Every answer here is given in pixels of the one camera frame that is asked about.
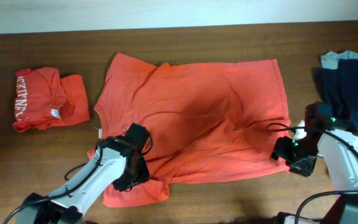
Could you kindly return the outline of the orange printed t-shirt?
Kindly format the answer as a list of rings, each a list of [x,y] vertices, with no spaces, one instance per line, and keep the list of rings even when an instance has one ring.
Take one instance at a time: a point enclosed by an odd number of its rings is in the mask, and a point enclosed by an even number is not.
[[[271,153],[290,124],[287,96],[275,59],[159,66],[116,54],[96,103],[103,137],[133,123],[153,138],[145,157],[150,180],[129,192],[106,188],[112,208],[168,199],[169,185],[230,182],[285,171]]]

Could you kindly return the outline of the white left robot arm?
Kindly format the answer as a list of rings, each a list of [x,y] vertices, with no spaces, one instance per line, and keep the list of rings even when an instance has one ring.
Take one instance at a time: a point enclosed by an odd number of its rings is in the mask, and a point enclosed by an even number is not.
[[[83,223],[83,217],[110,185],[118,192],[131,191],[150,179],[142,151],[154,144],[149,131],[131,124],[123,136],[107,137],[96,145],[94,156],[61,187],[46,196],[30,194],[4,223]]]

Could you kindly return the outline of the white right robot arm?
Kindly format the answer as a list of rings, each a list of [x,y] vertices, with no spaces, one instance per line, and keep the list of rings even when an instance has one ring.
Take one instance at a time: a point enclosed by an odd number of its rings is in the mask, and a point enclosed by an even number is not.
[[[316,102],[305,108],[305,118],[297,127],[271,123],[267,129],[294,134],[276,140],[271,154],[273,160],[283,159],[291,173],[309,177],[321,157],[334,186],[332,191],[305,199],[294,214],[278,213],[275,222],[358,223],[358,135],[351,122],[334,117],[331,105]],[[301,216],[308,203],[326,196],[335,196],[336,201],[323,218]]]

